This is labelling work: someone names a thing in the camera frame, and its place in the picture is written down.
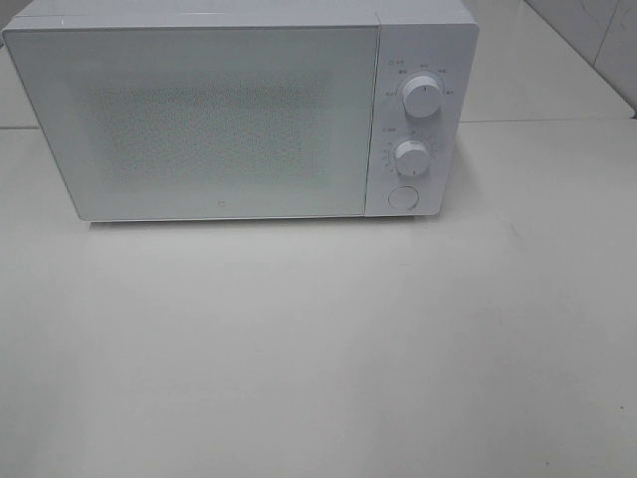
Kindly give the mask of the round white door button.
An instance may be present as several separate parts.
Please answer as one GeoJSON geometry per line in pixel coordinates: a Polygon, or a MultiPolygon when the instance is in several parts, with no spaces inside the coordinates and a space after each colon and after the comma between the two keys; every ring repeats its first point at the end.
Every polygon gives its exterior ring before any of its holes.
{"type": "Polygon", "coordinates": [[[388,195],[389,205],[402,211],[409,211],[416,207],[419,202],[419,193],[412,186],[399,186],[393,189],[388,195]]]}

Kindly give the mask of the white timer knob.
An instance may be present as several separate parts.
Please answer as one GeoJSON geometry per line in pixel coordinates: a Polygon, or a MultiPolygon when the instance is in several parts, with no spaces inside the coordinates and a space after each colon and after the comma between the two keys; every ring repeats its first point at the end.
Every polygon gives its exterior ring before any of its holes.
{"type": "Polygon", "coordinates": [[[432,161],[432,153],[427,143],[407,140],[394,148],[394,167],[401,176],[417,177],[424,174],[432,161]]]}

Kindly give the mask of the white microwave door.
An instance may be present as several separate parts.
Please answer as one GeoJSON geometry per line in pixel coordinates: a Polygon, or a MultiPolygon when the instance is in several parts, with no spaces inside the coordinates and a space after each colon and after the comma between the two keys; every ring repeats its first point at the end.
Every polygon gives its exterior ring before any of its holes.
{"type": "Polygon", "coordinates": [[[376,27],[10,31],[80,218],[363,212],[376,27]]]}

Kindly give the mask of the upper white power knob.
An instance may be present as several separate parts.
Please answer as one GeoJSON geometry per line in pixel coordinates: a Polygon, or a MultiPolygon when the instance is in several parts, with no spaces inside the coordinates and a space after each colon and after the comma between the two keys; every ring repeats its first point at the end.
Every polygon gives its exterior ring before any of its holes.
{"type": "Polygon", "coordinates": [[[428,118],[441,108],[442,83],[430,72],[412,76],[399,92],[405,112],[412,118],[428,118]]]}

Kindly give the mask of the white microwave oven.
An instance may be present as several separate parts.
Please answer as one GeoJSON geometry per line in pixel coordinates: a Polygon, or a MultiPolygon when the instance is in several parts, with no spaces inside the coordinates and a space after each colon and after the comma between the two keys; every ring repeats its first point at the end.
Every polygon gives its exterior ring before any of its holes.
{"type": "Polygon", "coordinates": [[[2,40],[16,70],[6,40],[10,31],[369,26],[377,28],[378,36],[363,212],[186,220],[435,215],[443,201],[479,37],[476,20],[459,1],[34,1],[8,22],[2,40]],[[421,72],[442,83],[442,105],[428,118],[415,119],[405,112],[399,90],[421,72]],[[394,167],[394,148],[407,140],[427,143],[432,153],[429,169],[417,177],[401,176],[394,167]],[[389,193],[399,186],[417,189],[414,209],[389,205],[389,193]]]}

